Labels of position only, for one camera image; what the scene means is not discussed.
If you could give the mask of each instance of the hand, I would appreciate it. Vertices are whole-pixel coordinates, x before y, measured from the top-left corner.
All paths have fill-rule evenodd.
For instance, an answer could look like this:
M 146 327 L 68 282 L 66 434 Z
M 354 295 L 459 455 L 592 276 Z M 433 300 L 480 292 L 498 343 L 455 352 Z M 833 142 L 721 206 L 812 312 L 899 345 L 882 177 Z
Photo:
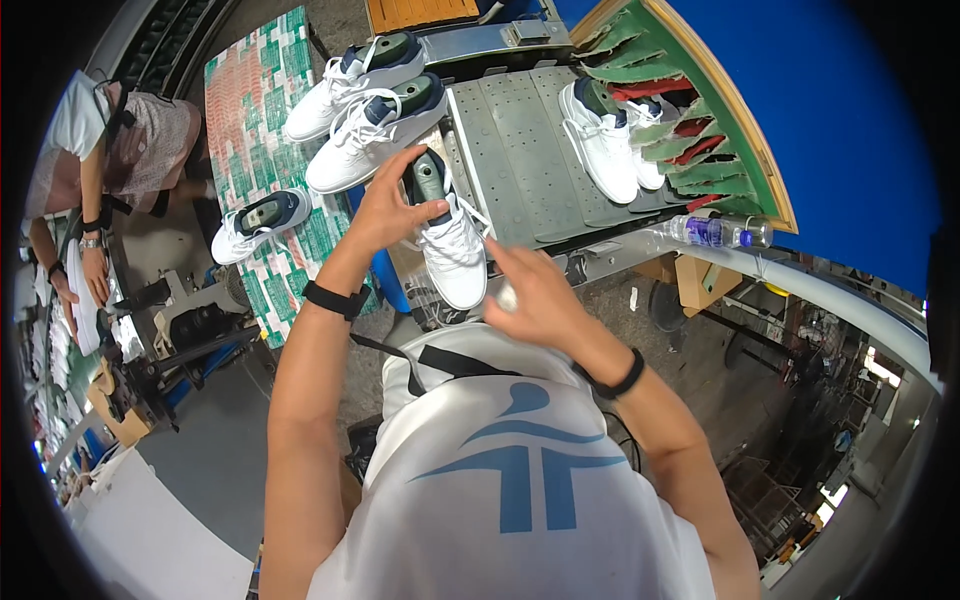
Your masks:
M 516 311 L 507 312 L 487 296 L 484 321 L 520 342 L 555 348 L 573 356 L 579 337 L 595 320 L 577 300 L 564 272 L 544 251 L 504 248 L 487 239 L 498 270 L 516 292 Z
M 103 248 L 84 248 L 84 278 L 90 288 L 90 295 L 97 306 L 103 308 L 110 296 L 107 284 L 107 255 Z
M 77 346 L 80 342 L 77 340 L 77 322 L 73 320 L 73 303 L 80 302 L 80 297 L 70 291 L 70 283 L 67 281 L 63 271 L 56 271 L 50 276 L 50 284 L 57 291 L 57 298 L 60 299 L 60 306 L 63 307 L 63 316 L 66 317 L 66 324 L 70 327 L 70 336 Z
M 340 245 L 348 242 L 373 256 L 405 238 L 421 223 L 450 209 L 446 200 L 410 206 L 400 195 L 398 185 L 403 171 L 425 151 L 422 144 L 407 148 L 380 165 Z

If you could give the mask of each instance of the white sneaker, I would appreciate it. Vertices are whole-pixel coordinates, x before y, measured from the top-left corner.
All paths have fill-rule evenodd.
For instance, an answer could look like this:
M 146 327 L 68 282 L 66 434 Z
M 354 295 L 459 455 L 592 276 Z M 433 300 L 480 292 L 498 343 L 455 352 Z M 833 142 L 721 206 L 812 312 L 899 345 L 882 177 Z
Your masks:
M 398 60 L 371 69 L 375 52 L 357 58 L 358 48 L 350 46 L 342 57 L 326 62 L 324 76 L 290 111 L 283 133 L 294 142 L 303 143 L 324 135 L 333 119 L 358 93 L 374 87 L 394 87 L 410 81 L 423 72 L 423 48 L 413 34 L 408 37 L 407 52 Z M 373 39 L 377 44 L 383 36 Z
M 247 258 L 267 238 L 296 227 L 310 216 L 313 203 L 301 189 L 285 189 L 224 215 L 210 253 L 221 265 Z
M 70 240 L 66 251 L 66 278 L 70 291 L 80 297 L 80 303 L 73 304 L 73 319 L 77 324 L 77 341 L 80 353 L 89 356 L 100 347 L 100 333 L 97 332 L 97 302 L 90 294 L 90 286 L 84 277 L 84 262 L 80 256 L 80 242 Z
M 631 131 L 634 128 L 646 129 L 655 125 L 660 122 L 660 118 L 663 116 L 663 111 L 656 104 L 618 102 L 617 105 L 627 111 L 627 126 Z M 640 187 L 651 191 L 663 187 L 666 176 L 657 168 L 657 163 L 652 160 L 645 160 L 640 146 L 632 145 L 630 152 L 633 156 L 636 182 L 639 183 Z
M 355 96 L 330 124 L 330 139 L 307 165 L 307 185 L 321 194 L 348 190 L 436 125 L 446 114 L 444 86 L 433 73 L 417 80 L 429 80 L 430 87 L 424 88 L 429 97 L 409 114 L 400 94 L 391 89 L 368 89 Z
M 587 108 L 583 90 L 589 82 L 589 77 L 582 77 L 561 90 L 564 130 L 600 191 L 617 204 L 629 204 L 636 198 L 637 187 L 626 113 L 600 116 Z
M 490 231 L 490 221 L 476 211 L 453 190 L 453 178 L 444 161 L 433 150 L 427 149 L 415 160 L 404 178 L 409 204 L 416 204 L 414 185 L 410 183 L 413 171 L 426 171 L 435 165 L 439 173 L 436 181 L 442 182 L 450 210 L 436 219 L 424 223 L 417 234 L 417 245 L 406 240 L 404 245 L 423 252 L 426 272 L 430 275 L 437 292 L 456 310 L 470 310 L 479 304 L 487 293 L 487 257 L 483 240 Z M 484 231 L 477 231 L 470 220 L 475 218 L 484 224 Z

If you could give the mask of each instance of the electrical cable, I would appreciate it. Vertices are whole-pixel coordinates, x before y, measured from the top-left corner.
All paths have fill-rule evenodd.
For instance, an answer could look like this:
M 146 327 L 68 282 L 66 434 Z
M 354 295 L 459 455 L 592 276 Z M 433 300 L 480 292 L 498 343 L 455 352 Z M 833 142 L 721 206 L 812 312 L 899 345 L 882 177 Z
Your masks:
M 627 439 L 621 442 L 618 442 L 617 445 L 622 448 L 623 445 L 627 442 L 630 442 L 631 444 L 633 444 L 634 456 L 636 456 L 636 465 L 631 464 L 631 467 L 636 472 L 640 472 L 640 444 L 636 442 L 636 438 L 630 433 L 630 429 L 627 429 L 627 423 L 623 422 L 623 419 L 621 419 L 619 415 L 617 415 L 616 413 L 612 413 L 611 411 L 600 411 L 600 413 L 603 414 L 605 417 L 613 417 L 614 419 L 616 419 L 616 422 L 620 423 L 620 426 L 623 427 L 623 430 L 627 434 Z

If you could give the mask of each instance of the water bottle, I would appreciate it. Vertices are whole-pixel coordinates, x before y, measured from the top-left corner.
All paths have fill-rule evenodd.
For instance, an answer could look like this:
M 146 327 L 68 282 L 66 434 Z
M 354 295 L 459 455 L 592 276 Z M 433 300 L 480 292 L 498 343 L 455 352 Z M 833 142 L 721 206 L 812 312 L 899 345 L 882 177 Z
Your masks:
M 770 248 L 773 243 L 774 229 L 763 215 L 723 215 L 724 222 L 750 232 L 754 248 Z
M 751 246 L 753 235 L 723 219 L 678 215 L 667 224 L 667 232 L 675 240 L 696 246 L 713 248 L 736 248 Z

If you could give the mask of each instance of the shoelace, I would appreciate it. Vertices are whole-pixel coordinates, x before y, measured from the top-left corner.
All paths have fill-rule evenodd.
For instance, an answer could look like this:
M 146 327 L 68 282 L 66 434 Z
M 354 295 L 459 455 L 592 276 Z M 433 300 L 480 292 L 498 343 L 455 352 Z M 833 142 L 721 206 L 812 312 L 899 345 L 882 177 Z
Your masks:
M 373 47 L 375 47 L 376 42 L 382 36 L 377 36 L 373 39 Z M 343 62 L 343 57 L 334 57 L 326 62 L 326 68 L 324 69 L 324 76 L 318 83 L 326 91 L 326 94 L 321 97 L 321 108 L 329 108 L 333 105 L 336 100 L 349 100 L 355 94 L 362 92 L 370 80 L 365 80 L 361 84 L 356 82 L 356 78 L 344 73 L 341 68 L 341 63 Z M 366 73 L 370 68 L 370 63 L 373 60 L 373 51 L 367 53 L 367 57 L 363 60 L 363 72 Z
M 570 138 L 573 138 L 573 136 L 577 134 L 580 134 L 584 137 L 590 137 L 593 135 L 601 135 L 606 137 L 607 143 L 604 144 L 604 146 L 611 151 L 612 155 L 616 156 L 630 153 L 630 137 L 621 133 L 614 126 L 608 125 L 602 121 L 600 125 L 581 125 L 573 119 L 564 119 L 564 129 Z
M 257 228 L 252 235 L 244 235 L 240 231 L 237 231 L 235 225 L 238 214 L 240 214 L 239 211 L 224 215 L 224 231 L 227 232 L 227 241 L 229 242 L 231 248 L 240 252 L 249 252 L 256 247 L 253 242 L 253 238 L 257 233 L 269 233 L 273 230 L 270 228 Z
M 457 198 L 453 191 L 453 176 L 449 169 L 444 173 L 444 190 L 446 191 L 446 201 L 453 206 L 457 203 L 463 210 L 463 214 L 458 219 L 452 221 L 443 234 L 436 237 L 427 237 L 424 235 L 427 228 L 422 228 L 418 234 L 418 243 L 412 244 L 407 240 L 400 240 L 400 243 L 415 252 L 423 252 L 423 255 L 437 268 L 438 271 L 445 272 L 456 267 L 462 266 L 460 257 L 465 254 L 477 252 L 474 238 L 468 235 L 467 228 L 473 228 L 473 217 L 484 225 L 480 233 L 480 239 L 487 237 L 490 233 L 492 224 L 489 219 L 484 217 L 476 208 L 470 206 L 467 202 Z
M 351 156 L 365 148 L 372 142 L 392 142 L 396 135 L 396 126 L 390 128 L 387 133 L 386 127 L 372 125 L 364 115 L 364 110 L 373 98 L 390 98 L 396 103 L 397 120 L 403 111 L 403 103 L 400 96 L 391 89 L 378 87 L 368 89 L 354 95 L 343 110 L 337 113 L 333 123 L 330 123 L 330 142 L 338 148 L 345 148 Z M 343 127 L 337 130 L 341 119 Z
M 641 123 L 644 124 L 643 127 L 650 127 L 660 122 L 662 112 L 653 117 L 650 116 L 648 112 L 641 110 L 640 106 L 633 102 L 622 102 L 617 103 L 617 105 L 627 111 L 627 127 L 636 127 Z

